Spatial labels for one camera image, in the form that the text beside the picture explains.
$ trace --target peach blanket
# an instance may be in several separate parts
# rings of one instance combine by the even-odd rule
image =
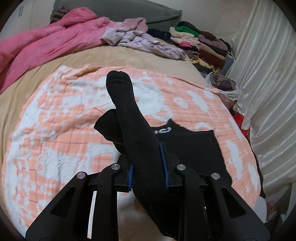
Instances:
[[[233,188],[254,206],[260,193],[254,155],[216,89],[130,67],[61,66],[24,105],[8,141],[2,186],[21,234],[77,172],[99,172],[117,161],[113,144],[93,128],[100,111],[114,108],[105,86],[111,70],[130,75],[140,111],[151,126],[172,118],[192,131],[213,129]],[[132,192],[118,195],[118,211],[121,240],[170,240],[160,235]]]

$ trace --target wall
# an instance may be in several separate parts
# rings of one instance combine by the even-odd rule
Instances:
[[[151,0],[182,10],[182,20],[230,42],[248,19],[254,0]]]

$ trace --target red object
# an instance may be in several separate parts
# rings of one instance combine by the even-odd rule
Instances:
[[[246,136],[248,134],[248,131],[249,130],[243,130],[243,129],[241,129],[241,127],[242,127],[242,121],[244,120],[244,116],[241,115],[240,113],[238,113],[237,115],[234,115],[233,116],[233,119],[237,123],[237,125],[238,125],[239,129],[241,130],[242,134],[244,136]]]
[[[100,38],[107,27],[119,26],[82,7],[47,27],[0,42],[0,93],[30,69],[62,55],[105,44]]]

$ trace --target curtain fold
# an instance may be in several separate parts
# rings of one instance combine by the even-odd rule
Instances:
[[[271,0],[256,0],[234,41],[236,61],[227,76],[237,82],[235,110],[250,127],[251,146],[273,192],[296,180],[296,34]]]

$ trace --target beige bed sheet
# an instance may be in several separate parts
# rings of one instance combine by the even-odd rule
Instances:
[[[189,59],[166,59],[122,46],[100,46],[54,59],[28,71],[0,95],[0,177],[9,134],[15,129],[21,109],[29,97],[59,66],[77,68],[86,64],[130,66],[176,76],[196,86],[210,87]],[[6,211],[1,186],[0,189],[0,205]]]

